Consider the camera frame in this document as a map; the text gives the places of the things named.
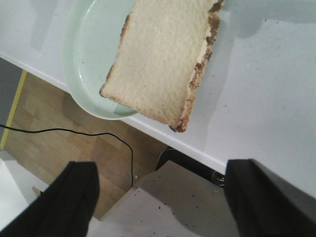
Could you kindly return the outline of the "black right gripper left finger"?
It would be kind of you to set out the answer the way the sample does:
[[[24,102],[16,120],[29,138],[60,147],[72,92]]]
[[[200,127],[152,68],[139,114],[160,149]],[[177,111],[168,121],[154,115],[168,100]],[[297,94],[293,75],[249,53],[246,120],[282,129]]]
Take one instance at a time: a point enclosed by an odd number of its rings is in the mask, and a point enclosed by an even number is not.
[[[95,162],[67,164],[49,187],[1,232],[2,237],[84,237],[99,199]]]

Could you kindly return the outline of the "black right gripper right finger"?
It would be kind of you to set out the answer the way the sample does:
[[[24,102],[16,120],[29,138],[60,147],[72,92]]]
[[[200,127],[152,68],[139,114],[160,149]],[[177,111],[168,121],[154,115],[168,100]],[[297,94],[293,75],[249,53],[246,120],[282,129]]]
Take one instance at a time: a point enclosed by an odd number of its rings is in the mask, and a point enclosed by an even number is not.
[[[254,159],[228,161],[224,193],[242,237],[316,235],[316,199]]]

